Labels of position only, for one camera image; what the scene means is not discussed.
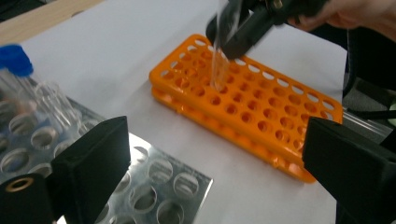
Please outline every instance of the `clear test tube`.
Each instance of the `clear test tube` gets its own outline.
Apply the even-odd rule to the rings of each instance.
[[[210,81],[211,87],[216,91],[223,90],[230,65],[230,61],[222,52],[221,46],[237,31],[241,8],[242,0],[219,0]]]
[[[54,82],[40,82],[35,87],[38,109],[59,126],[62,131],[76,131],[81,125],[77,110]]]
[[[15,76],[20,97],[34,98],[33,66],[21,45],[9,44],[0,48],[0,63]]]

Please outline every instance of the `table surface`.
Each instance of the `table surface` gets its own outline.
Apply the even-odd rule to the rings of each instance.
[[[319,183],[283,174],[152,98],[149,71],[204,34],[216,10],[213,0],[107,0],[6,42],[21,42],[38,78],[105,118],[127,116],[131,133],[214,178],[195,223],[334,223],[335,200]],[[248,56],[341,101],[347,53],[334,44],[285,25]]]

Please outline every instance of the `human hand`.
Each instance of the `human hand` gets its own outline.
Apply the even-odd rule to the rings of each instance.
[[[315,17],[300,16],[299,22],[289,20],[289,24],[305,31],[325,22],[345,29],[363,26],[377,30],[384,22],[391,26],[388,28],[396,28],[396,0],[330,0]],[[396,30],[388,29],[388,32],[396,36]]]

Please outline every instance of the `test tube rack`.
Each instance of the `test tube rack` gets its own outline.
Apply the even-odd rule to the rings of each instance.
[[[153,97],[284,173],[316,182],[302,160],[307,123],[342,123],[341,104],[246,56],[230,62],[217,91],[210,85],[213,51],[204,36],[188,37],[151,70]]]

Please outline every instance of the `blue bottle cap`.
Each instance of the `blue bottle cap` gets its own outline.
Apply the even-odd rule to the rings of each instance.
[[[0,64],[17,77],[29,77],[33,73],[29,57],[18,44],[0,47]]]

